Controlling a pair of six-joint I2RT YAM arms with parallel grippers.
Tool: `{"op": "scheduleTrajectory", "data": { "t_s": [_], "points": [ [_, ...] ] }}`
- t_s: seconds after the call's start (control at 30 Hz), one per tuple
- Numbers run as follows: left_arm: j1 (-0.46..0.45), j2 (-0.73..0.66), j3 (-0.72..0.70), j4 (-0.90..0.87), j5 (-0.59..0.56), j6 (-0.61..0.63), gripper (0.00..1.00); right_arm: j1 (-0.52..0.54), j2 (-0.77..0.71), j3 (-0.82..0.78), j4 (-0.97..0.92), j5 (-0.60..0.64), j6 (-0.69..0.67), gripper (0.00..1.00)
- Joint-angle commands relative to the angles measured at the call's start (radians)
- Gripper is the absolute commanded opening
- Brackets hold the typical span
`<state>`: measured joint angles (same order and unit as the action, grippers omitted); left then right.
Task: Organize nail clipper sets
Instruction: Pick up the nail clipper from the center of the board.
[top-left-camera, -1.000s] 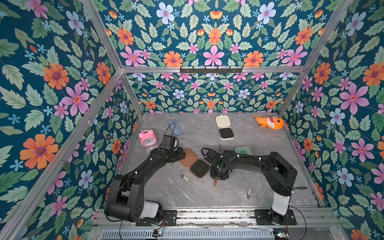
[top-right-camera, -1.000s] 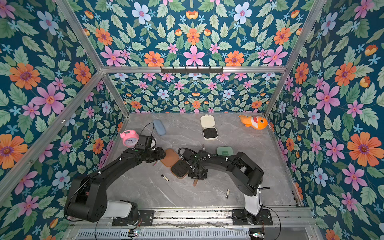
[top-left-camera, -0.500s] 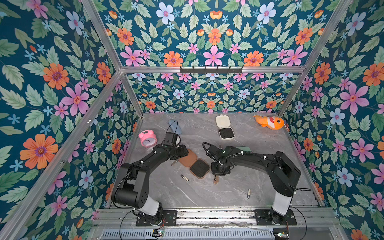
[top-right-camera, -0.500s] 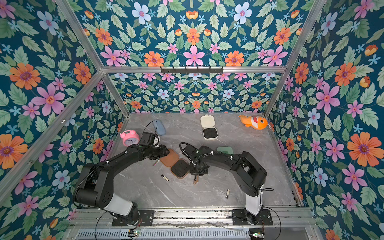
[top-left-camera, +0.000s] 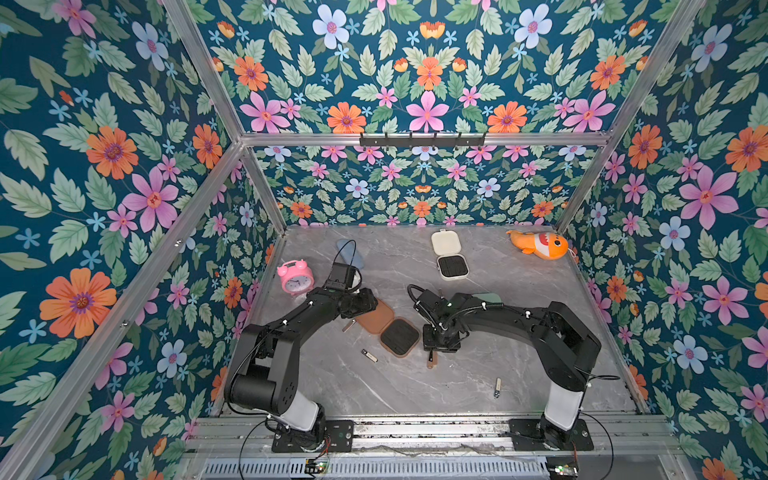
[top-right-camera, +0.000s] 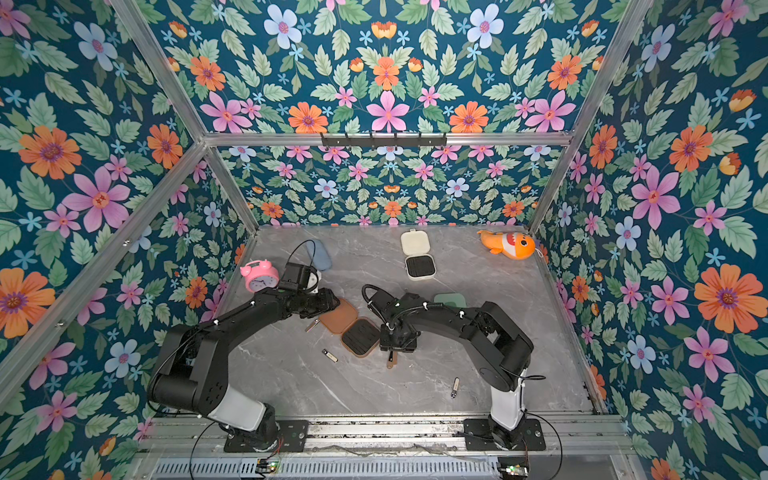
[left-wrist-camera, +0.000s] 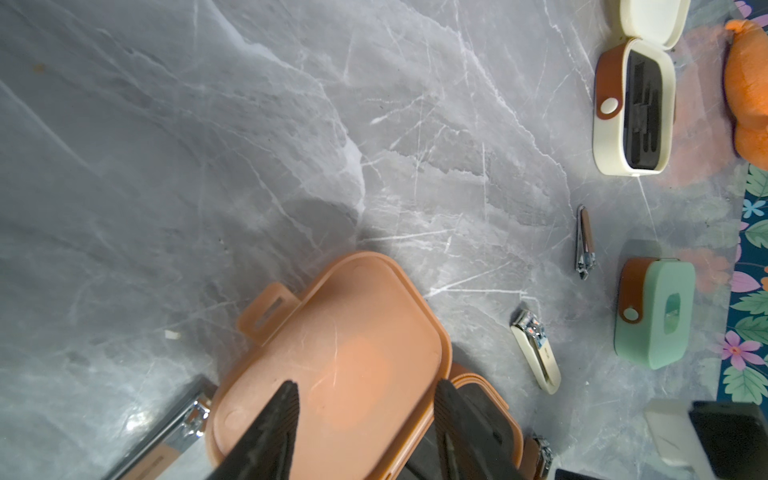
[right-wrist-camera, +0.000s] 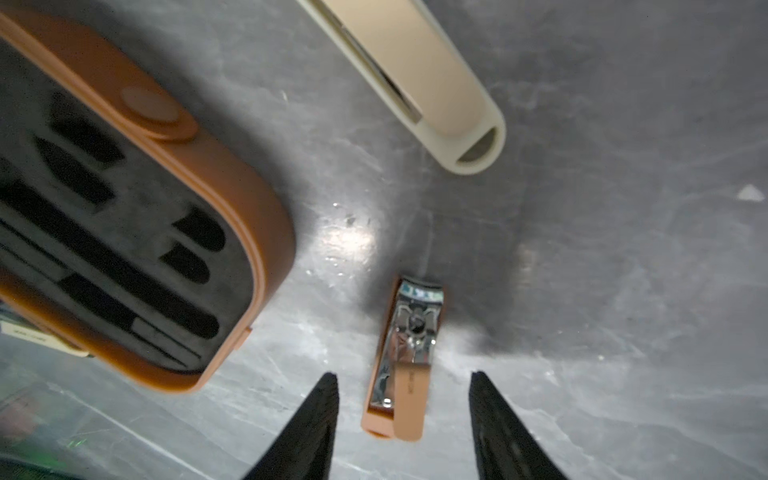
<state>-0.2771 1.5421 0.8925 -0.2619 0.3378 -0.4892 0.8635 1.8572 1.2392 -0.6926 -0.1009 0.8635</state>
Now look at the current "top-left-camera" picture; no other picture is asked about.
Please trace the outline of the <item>mint green clipper case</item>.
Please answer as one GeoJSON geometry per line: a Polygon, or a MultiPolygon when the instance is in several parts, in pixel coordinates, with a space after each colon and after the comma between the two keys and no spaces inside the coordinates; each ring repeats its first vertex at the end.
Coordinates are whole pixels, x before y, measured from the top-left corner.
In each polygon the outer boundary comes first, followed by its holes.
{"type": "Polygon", "coordinates": [[[501,297],[495,293],[479,293],[479,294],[474,294],[473,297],[480,300],[481,302],[486,302],[491,304],[498,304],[502,302],[501,297]]]}

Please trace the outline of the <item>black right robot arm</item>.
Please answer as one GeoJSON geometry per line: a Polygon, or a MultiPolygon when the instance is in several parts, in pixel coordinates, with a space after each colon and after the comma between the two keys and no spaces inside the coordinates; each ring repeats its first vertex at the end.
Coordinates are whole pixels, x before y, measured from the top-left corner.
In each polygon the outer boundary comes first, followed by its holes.
{"type": "Polygon", "coordinates": [[[415,284],[406,291],[414,310],[426,320],[423,346],[428,352],[456,353],[475,332],[534,348],[550,381],[542,429],[562,436],[571,433],[602,344],[566,304],[552,301],[546,307],[526,308],[466,293],[444,298],[415,284]]]}

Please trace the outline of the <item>brown clipper case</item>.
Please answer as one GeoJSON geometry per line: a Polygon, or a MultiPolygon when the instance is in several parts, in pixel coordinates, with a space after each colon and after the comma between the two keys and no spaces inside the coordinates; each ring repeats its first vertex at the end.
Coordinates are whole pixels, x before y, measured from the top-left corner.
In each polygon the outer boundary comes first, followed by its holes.
{"type": "Polygon", "coordinates": [[[358,315],[354,320],[397,358],[407,357],[420,341],[421,334],[416,327],[407,319],[397,317],[383,300],[378,300],[373,311],[358,315]]]}

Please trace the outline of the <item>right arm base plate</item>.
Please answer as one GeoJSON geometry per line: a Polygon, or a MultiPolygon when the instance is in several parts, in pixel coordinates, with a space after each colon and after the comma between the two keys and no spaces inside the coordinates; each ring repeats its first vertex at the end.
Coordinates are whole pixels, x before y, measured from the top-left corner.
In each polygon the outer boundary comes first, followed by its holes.
{"type": "Polygon", "coordinates": [[[508,421],[509,436],[516,451],[593,451],[587,423],[577,419],[570,430],[562,430],[545,418],[508,421]]]}

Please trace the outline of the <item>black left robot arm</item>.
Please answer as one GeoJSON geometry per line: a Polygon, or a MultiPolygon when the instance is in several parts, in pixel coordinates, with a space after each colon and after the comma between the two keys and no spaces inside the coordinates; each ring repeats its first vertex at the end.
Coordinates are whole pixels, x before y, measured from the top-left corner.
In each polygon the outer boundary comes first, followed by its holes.
{"type": "Polygon", "coordinates": [[[326,281],[310,289],[287,314],[241,333],[223,387],[230,409],[265,413],[292,430],[309,432],[321,422],[321,406],[299,391],[300,350],[321,327],[352,319],[378,306],[363,287],[360,270],[335,262],[326,281]]]}

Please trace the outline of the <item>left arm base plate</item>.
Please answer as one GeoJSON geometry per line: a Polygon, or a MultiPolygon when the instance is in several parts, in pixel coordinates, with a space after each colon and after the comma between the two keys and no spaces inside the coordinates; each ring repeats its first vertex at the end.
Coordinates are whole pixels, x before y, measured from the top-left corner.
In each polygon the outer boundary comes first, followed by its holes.
{"type": "Polygon", "coordinates": [[[309,431],[279,426],[274,434],[273,453],[348,453],[352,451],[356,424],[352,420],[320,419],[309,431]]]}

